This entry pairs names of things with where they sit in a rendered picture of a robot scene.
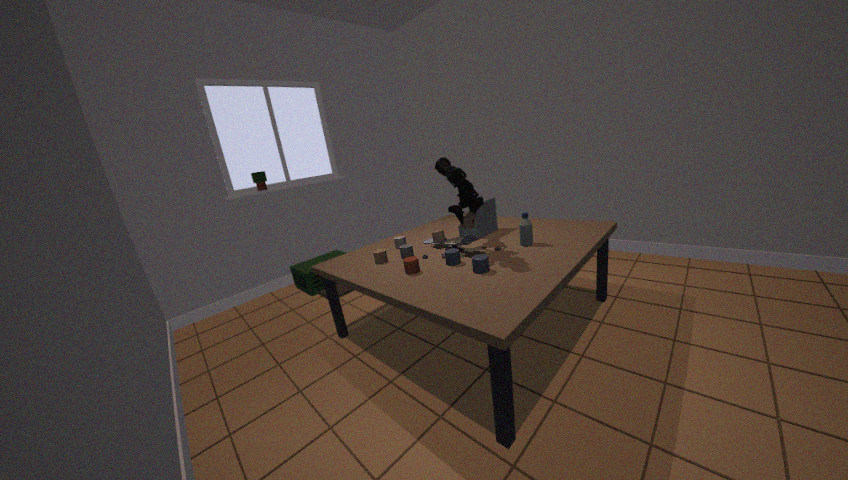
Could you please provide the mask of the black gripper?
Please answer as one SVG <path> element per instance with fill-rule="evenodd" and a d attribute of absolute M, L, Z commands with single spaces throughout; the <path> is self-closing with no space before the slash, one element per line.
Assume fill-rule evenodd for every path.
<path fill-rule="evenodd" d="M 458 203 L 458 205 L 449 206 L 449 208 L 448 208 L 449 212 L 454 213 L 454 214 L 457 216 L 457 218 L 459 219 L 459 221 L 461 222 L 461 224 L 464 224 L 464 221 L 463 221 L 463 213 L 464 213 L 464 211 L 462 211 L 462 209 L 463 209 L 463 208 L 469 207 L 470 212 L 475 213 L 475 216 L 476 216 L 477 209 L 479 208 L 479 207 L 478 207 L 478 208 L 475 208 L 475 209 L 474 209 L 474 208 L 472 208 L 472 207 L 471 207 L 471 206 L 469 206 L 469 205 L 468 205 L 468 206 L 465 206 L 466 196 L 469 196 L 469 198 L 470 198 L 470 197 L 471 197 L 471 195 L 473 195 L 473 193 L 470 193 L 470 194 L 464 194 L 463 192 L 462 192 L 462 193 L 460 193 L 460 192 L 459 192 L 459 194 L 457 194 L 457 196 L 458 196 L 458 197 L 459 197 L 459 199 L 460 199 L 460 202 Z"/>

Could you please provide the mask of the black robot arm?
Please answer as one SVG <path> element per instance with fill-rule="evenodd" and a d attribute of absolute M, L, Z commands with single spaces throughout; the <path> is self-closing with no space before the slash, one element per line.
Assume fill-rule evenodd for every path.
<path fill-rule="evenodd" d="M 452 166 L 450 163 L 451 162 L 448 161 L 446 158 L 440 158 L 436 161 L 435 168 L 439 173 L 442 173 L 444 176 L 447 176 L 447 180 L 454 187 L 457 186 L 460 193 L 473 193 L 470 198 L 469 196 L 466 196 L 465 206 L 469 205 L 474 209 L 481 207 L 481 204 L 484 203 L 483 197 L 478 197 L 479 193 L 474 189 L 473 184 L 466 179 L 466 173 L 461 168 Z"/>

